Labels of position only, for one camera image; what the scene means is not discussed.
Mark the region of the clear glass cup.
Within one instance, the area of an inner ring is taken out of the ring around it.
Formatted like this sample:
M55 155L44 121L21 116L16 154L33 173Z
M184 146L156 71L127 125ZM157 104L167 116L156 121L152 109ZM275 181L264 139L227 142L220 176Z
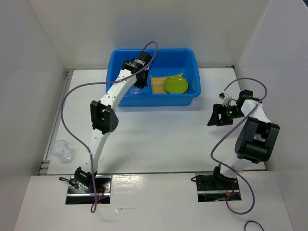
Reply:
M129 88L129 92L131 95L139 95L142 93L142 89L132 86Z
M67 141L57 140L51 147L51 154L60 158L63 162L70 162L74 153Z

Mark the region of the woven bamboo mat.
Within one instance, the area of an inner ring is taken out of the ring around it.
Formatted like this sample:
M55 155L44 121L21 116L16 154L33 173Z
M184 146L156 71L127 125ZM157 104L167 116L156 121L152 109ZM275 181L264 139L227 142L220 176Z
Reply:
M183 76L183 73L177 74L175 76ZM170 76L165 76L165 77L151 76L150 80L151 80L151 89L153 94L169 94L164 89L164 81L166 80L167 77Z

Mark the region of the green plastic plate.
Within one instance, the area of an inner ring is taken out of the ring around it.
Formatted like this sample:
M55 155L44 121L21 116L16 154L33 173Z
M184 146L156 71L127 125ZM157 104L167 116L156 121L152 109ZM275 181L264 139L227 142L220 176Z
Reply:
M189 84L183 76L170 76L164 81L164 89L170 94L184 94L188 86Z

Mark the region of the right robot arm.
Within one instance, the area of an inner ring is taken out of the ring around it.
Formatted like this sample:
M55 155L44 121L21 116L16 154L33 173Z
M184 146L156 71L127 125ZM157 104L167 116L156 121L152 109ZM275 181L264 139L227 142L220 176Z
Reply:
M267 118L262 102L250 90L241 91L234 105L229 105L234 100L230 95L222 92L219 97L223 103L213 105L208 126L232 125L234 119L247 117L235 143L235 156L227 162L230 168L219 164L210 176L212 186L222 190L235 182L237 173L253 164L269 160L280 127Z

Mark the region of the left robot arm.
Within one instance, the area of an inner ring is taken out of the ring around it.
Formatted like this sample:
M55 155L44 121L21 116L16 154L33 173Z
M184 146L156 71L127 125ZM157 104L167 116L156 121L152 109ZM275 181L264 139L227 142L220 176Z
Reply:
M98 162L104 144L109 135L115 131L119 120L116 109L131 86L144 88L147 86L149 63L152 56L141 51L137 58L126 60L120 72L106 94L98 101L90 104L90 117L92 122L92 134L89 144L90 160L83 161L74 173L74 180L84 192L94 192L96 186L95 177L98 170Z

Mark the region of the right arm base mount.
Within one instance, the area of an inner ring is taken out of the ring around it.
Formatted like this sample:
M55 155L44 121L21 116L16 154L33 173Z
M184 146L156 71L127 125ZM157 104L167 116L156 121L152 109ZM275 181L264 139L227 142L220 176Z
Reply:
M241 193L237 179L230 182L215 179L213 174L197 174L190 179L196 185L198 202L241 201Z

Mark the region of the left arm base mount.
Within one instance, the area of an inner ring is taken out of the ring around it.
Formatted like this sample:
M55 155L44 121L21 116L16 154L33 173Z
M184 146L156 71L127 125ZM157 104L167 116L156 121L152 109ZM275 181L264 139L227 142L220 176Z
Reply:
M73 176L69 178L59 177L60 181L68 183L66 205L93 204L95 200L92 182L85 186L77 182ZM98 204L109 204L111 195L111 176L98 175L95 178Z

